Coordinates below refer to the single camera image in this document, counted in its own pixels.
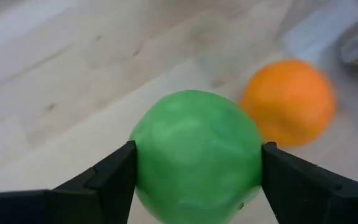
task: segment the green sphere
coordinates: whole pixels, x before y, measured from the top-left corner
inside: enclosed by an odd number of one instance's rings
[[[262,180],[262,140],[232,101],[187,90],[162,98],[131,133],[136,194],[166,224],[226,223]]]

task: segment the wooden floor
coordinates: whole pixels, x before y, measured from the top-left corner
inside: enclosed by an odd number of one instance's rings
[[[277,38],[293,26],[293,8],[293,0],[1,0],[0,191],[74,177],[123,145],[166,94],[237,100],[255,71],[289,57]],[[341,109],[324,136],[291,152],[358,180],[358,127]],[[129,223],[156,221],[135,197]],[[275,218],[259,194],[233,223]]]

